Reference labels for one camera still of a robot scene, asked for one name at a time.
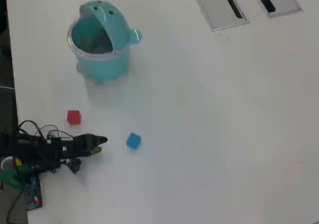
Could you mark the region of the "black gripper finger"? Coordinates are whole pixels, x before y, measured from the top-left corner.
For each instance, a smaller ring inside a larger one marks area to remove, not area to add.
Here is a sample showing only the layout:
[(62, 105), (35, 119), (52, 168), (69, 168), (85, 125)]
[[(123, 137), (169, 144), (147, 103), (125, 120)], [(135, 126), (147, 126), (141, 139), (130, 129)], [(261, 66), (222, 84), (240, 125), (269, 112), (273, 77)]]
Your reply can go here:
[(105, 136), (88, 134), (88, 143), (90, 146), (99, 146), (103, 143), (106, 143), (108, 138)]

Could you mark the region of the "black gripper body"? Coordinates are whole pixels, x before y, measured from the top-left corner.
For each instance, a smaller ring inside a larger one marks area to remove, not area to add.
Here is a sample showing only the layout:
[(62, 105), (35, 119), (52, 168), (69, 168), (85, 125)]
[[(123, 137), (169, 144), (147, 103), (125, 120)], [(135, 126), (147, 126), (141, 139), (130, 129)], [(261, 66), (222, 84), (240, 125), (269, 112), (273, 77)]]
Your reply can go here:
[(72, 140), (62, 141), (62, 157), (77, 158), (91, 156), (94, 135), (82, 134), (74, 137)]

